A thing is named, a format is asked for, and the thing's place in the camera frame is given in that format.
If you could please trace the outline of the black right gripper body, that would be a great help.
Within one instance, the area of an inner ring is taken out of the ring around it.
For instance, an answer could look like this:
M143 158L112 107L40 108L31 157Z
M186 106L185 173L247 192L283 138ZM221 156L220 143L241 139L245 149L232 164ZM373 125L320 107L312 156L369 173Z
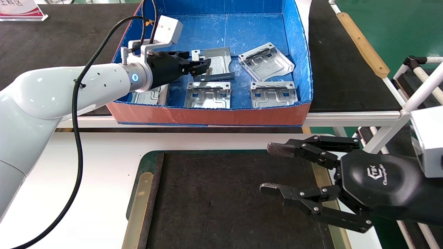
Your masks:
M340 159L341 200L380 216L423 216L424 174L415 157L352 151Z

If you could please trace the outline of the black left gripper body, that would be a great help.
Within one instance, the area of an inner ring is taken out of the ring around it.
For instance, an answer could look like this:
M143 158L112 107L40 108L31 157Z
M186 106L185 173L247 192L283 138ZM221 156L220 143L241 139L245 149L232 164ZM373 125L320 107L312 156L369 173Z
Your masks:
M147 56L147 64L152 72L150 90L174 82L188 75L189 52L154 52Z

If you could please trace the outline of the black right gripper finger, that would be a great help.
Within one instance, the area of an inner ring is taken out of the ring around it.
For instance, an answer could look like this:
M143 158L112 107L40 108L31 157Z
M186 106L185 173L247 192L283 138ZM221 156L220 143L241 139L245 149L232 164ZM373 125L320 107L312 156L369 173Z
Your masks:
M366 233L372 227L369 215L361 210L357 214L351 214L323 206L323 202L343 197L343 190L338 185L297 189L277 183L262 183L260 192L281 197L285 205L300 209L317 222L358 233Z
M282 157L301 157L326 169L337 168L338 156L331 152L349 153L360 148L358 139L313 135L304 140L289 139L284 144L268 143L267 152Z

